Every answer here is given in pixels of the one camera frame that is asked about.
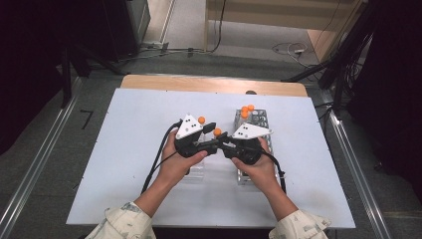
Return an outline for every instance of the forearm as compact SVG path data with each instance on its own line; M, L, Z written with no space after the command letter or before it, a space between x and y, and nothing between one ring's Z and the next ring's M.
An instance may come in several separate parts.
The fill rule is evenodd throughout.
M133 202L149 217L152 217L173 185L158 178Z
M277 221L289 216L298 210L298 207L293 201L286 195L280 186L272 187L265 191L268 201L270 202L271 208L273 209L274 215Z

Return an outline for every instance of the person's left hand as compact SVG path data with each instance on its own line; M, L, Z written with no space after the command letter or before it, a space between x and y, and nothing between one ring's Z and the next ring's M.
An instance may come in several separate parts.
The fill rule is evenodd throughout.
M176 151L176 147L174 146L176 133L177 130L174 130L169 134L167 143L162 150L161 160ZM200 162L207 154L207 151L204 150L185 158L176 152L160 165L156 180L163 181L166 184L168 183L167 185L173 187L183 178L191 166Z

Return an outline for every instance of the white sleeve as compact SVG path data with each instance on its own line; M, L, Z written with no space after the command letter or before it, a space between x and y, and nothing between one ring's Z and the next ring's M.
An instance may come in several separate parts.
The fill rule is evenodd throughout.
M270 239L326 239L323 230L331 222L328 219L298 210L280 220L270 234Z
M155 239L151 218L133 202L122 208L106 209L105 219L86 239L142 238Z

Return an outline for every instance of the hand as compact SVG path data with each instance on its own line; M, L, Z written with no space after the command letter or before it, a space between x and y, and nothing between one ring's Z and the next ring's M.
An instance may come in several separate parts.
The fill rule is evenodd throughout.
M261 147L266 152L270 152L267 142L261 137L258 140L261 143ZM261 158L253 165L245 164L237 157L233 157L232 161L237 168L248 173L255 186L264 192L264 194L267 194L267 191L275 187L280 188L276 178L274 163L267 156L261 155Z
M174 146L176 133L177 130L174 130L169 134L167 143L162 151L161 160L167 158L176 151ZM160 165L156 180L163 181L167 185L173 187L183 178L191 166L200 162L207 154L207 151L204 150L191 157L185 158L176 152Z

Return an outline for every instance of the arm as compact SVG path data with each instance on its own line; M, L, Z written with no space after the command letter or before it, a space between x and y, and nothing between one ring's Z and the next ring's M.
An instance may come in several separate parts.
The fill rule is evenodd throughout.
M176 151L175 136L176 131L170 133L162 151L161 160ZM186 171L206 155L206 151L200 151L188 158L184 158L178 153L169 157L160 165L157 177L145 192L133 202L126 203L122 208L107 209L105 220L87 238L155 238L151 227L151 217L171 188L183 178Z
M262 138L259 140L263 149L269 152L267 142ZM262 155L254 165L247 165L236 157L232 161L237 168L248 173L273 209L278 224L270 232L270 238L326 238L322 230L330 222L299 210L280 187L275 176L274 163L267 156Z

